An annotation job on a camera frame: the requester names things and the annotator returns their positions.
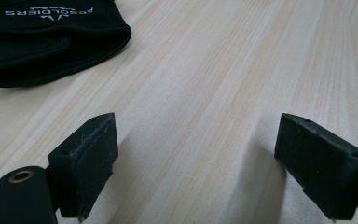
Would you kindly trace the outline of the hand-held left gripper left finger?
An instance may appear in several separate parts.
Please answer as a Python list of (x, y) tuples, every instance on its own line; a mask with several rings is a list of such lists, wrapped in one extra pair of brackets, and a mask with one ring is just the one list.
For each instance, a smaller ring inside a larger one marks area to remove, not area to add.
[(49, 153), (51, 194), (63, 217), (89, 216), (117, 157), (113, 113), (89, 119)]

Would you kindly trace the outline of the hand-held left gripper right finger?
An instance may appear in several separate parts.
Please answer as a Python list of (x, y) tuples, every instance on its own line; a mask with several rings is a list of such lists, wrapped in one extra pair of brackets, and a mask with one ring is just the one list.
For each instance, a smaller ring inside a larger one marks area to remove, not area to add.
[(358, 209), (358, 147), (296, 115), (281, 115), (274, 157), (329, 219)]

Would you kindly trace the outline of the black fabric glove white print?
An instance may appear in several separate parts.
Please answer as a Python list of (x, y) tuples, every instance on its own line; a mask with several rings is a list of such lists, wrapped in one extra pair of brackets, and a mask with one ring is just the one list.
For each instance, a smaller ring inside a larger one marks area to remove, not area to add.
[(130, 39), (115, 0), (0, 0), (0, 88), (73, 75)]

